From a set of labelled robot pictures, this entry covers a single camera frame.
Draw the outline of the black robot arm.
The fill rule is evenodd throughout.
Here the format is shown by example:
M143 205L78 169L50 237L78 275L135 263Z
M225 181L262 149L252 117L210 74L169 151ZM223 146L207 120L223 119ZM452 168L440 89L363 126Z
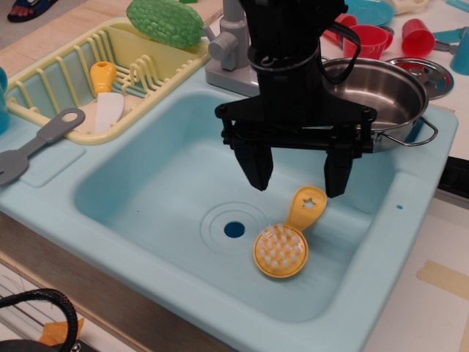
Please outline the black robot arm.
M352 163L373 150L371 125L377 112L333 96L325 83L340 84L355 60L337 76L322 63L320 36L330 30L354 44L359 37L337 22L343 1L242 1L251 44L248 60L259 95L215 109L222 138L234 151L249 183L263 191L273 172L274 147L324 150L325 191L345 192Z

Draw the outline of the red cup behind arm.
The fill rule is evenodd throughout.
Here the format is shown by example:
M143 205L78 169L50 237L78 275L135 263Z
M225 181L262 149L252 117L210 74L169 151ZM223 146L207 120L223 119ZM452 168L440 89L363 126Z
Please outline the red cup behind arm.
M357 24L358 19L354 15L342 13L322 33L322 37L338 45L343 39L354 36L352 27Z

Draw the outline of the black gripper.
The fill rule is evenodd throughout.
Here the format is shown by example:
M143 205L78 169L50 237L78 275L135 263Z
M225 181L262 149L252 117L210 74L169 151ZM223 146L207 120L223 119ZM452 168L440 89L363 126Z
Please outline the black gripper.
M273 172L271 147L325 150L325 189L330 198L342 195L352 169L352 154L374 149L375 109L338 98L325 85L338 85L350 76L358 57L332 76L320 48L290 54L249 48L248 60L257 74L257 96L217 106L222 137L250 185L268 187Z

